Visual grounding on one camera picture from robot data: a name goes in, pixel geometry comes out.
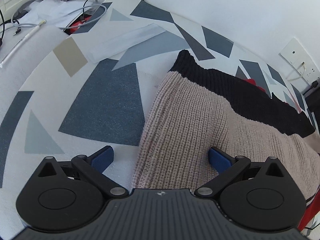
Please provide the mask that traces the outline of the red beige knit cardigan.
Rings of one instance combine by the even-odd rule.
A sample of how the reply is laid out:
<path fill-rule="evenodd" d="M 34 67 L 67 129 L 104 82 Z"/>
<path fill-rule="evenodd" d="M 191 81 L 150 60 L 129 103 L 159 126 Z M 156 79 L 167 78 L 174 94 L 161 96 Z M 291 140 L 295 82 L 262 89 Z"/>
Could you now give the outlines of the red beige knit cardigan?
<path fill-rule="evenodd" d="M 306 114 L 182 50 L 144 125 L 132 186 L 194 190 L 217 175 L 211 147 L 254 162 L 277 157 L 306 200 L 300 226 L 319 212 L 319 135 Z"/>

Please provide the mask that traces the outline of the geometric pattern desk mat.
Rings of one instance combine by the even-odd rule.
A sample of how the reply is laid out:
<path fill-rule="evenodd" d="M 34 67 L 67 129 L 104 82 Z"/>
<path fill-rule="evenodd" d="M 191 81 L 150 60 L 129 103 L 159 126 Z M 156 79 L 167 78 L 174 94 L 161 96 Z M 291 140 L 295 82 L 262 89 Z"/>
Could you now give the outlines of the geometric pattern desk mat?
<path fill-rule="evenodd" d="M 310 120 L 299 90 L 239 44 L 142 0 L 106 0 L 92 23 L 46 55 L 2 118 L 3 239 L 24 229 L 16 200 L 47 156 L 69 161 L 111 146 L 114 161 L 103 175 L 134 188 L 144 125 L 182 50 L 202 68 L 252 83 Z"/>

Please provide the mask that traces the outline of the black power plug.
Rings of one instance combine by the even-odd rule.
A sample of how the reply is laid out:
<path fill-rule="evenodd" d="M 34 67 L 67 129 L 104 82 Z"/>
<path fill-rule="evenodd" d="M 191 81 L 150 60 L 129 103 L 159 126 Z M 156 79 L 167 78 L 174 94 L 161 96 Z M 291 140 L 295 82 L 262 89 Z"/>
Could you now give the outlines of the black power plug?
<path fill-rule="evenodd" d="M 319 82 L 317 80 L 313 81 L 312 84 L 310 85 L 310 87 L 303 93 L 303 95 L 305 95 L 310 90 L 316 88 L 318 85 L 319 85 Z"/>

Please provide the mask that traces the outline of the white pen stick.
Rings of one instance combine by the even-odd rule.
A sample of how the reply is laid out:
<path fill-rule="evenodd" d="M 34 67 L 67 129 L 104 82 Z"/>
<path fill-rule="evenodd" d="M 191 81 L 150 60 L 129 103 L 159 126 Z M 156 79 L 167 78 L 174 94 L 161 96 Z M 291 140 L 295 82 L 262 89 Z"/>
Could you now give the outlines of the white pen stick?
<path fill-rule="evenodd" d="M 11 49 L 11 51 L 8 52 L 8 54 L 4 57 L 4 59 L 1 61 L 1 68 L 4 67 L 5 64 L 12 58 L 12 56 L 16 53 L 16 51 L 19 50 L 19 48 L 25 44 L 37 31 L 46 24 L 46 21 L 41 21 L 38 25 L 34 27 L 27 35 L 25 35 L 24 38 L 19 40 L 19 42 Z"/>

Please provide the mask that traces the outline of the white wall socket panel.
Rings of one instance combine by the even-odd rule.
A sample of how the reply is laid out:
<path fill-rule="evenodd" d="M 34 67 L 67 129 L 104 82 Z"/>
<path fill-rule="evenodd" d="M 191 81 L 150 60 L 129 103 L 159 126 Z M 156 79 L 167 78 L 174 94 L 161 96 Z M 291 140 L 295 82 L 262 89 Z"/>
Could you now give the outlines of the white wall socket panel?
<path fill-rule="evenodd" d="M 308 84 L 312 84 L 315 80 L 319 82 L 319 68 L 316 66 L 306 49 L 295 37 L 293 37 L 284 49 L 281 50 L 280 56 L 297 73 L 297 77 L 288 76 L 289 81 L 303 79 Z"/>

